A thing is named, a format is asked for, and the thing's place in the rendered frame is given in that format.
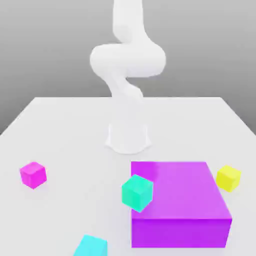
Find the small magenta cube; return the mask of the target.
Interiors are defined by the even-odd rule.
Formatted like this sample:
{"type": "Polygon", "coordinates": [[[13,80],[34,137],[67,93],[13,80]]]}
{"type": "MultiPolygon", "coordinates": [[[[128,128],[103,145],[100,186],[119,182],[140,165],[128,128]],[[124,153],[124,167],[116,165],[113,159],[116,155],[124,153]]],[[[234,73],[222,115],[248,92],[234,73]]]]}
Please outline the small magenta cube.
{"type": "Polygon", "coordinates": [[[23,166],[19,172],[22,183],[31,189],[35,189],[47,181],[46,168],[37,162],[23,166]]]}

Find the small teal cube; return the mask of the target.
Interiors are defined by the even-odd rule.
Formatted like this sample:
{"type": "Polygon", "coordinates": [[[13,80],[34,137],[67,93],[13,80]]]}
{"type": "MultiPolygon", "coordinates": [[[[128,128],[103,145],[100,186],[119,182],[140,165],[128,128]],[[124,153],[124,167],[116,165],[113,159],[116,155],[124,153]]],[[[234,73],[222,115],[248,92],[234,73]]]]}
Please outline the small teal cube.
{"type": "Polygon", "coordinates": [[[121,201],[141,213],[153,200],[153,188],[152,181],[134,174],[121,187],[121,201]]]}

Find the small cyan cube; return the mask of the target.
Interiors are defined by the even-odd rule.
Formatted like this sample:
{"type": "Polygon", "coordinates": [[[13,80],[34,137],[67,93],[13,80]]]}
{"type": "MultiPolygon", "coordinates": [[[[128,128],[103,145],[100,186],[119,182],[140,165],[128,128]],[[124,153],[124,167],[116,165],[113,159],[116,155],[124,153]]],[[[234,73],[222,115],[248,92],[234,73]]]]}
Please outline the small cyan cube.
{"type": "Polygon", "coordinates": [[[108,242],[86,234],[80,241],[73,256],[108,256],[108,242]]]}

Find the large purple box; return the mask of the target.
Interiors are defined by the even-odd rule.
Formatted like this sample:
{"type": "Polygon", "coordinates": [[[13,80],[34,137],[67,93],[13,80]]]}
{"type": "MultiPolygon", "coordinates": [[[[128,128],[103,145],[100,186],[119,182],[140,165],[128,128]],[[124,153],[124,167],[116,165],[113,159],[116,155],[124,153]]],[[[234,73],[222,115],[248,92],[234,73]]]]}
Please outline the large purple box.
{"type": "Polygon", "coordinates": [[[153,182],[152,202],[131,212],[132,248],[224,248],[232,216],[206,162],[133,161],[153,182]]]}

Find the small yellow cube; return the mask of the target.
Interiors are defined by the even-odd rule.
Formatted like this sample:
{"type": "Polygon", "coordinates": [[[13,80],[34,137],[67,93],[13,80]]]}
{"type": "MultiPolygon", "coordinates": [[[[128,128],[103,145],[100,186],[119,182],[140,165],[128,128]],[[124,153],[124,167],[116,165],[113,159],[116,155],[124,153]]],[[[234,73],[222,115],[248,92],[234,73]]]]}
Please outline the small yellow cube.
{"type": "Polygon", "coordinates": [[[227,192],[232,192],[240,183],[241,171],[224,165],[217,171],[216,184],[227,192]]]}

